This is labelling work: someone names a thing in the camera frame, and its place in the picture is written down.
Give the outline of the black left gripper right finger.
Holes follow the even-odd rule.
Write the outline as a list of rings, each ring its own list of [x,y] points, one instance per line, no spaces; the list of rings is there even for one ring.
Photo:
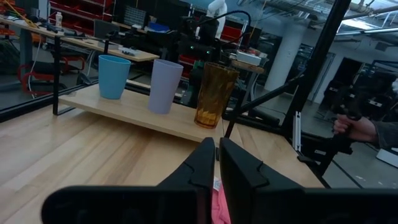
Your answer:
[[[228,138],[220,171],[231,223],[397,223],[396,190],[305,188]]]

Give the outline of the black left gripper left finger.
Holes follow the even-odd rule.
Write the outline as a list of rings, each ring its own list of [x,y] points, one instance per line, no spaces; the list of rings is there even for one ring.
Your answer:
[[[50,194],[45,224],[211,223],[215,142],[205,138],[156,186],[74,185]]]

